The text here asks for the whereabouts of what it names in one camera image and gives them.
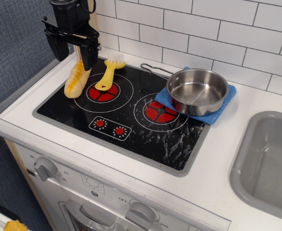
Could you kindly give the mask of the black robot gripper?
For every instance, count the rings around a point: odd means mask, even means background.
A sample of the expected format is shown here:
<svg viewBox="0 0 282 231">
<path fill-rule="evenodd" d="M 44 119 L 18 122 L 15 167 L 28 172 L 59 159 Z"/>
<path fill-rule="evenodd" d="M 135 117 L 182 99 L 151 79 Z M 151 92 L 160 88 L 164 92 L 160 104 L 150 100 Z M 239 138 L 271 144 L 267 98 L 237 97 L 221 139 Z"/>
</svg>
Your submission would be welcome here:
<svg viewBox="0 0 282 231">
<path fill-rule="evenodd" d="M 50 0 L 54 12 L 53 17 L 44 16 L 45 35 L 49 46 L 58 61 L 63 61 L 69 55 L 68 44 L 80 45 L 81 27 L 88 16 L 83 12 L 79 0 Z M 90 70 L 98 61 L 98 44 L 80 46 L 81 57 L 86 71 Z"/>
</svg>

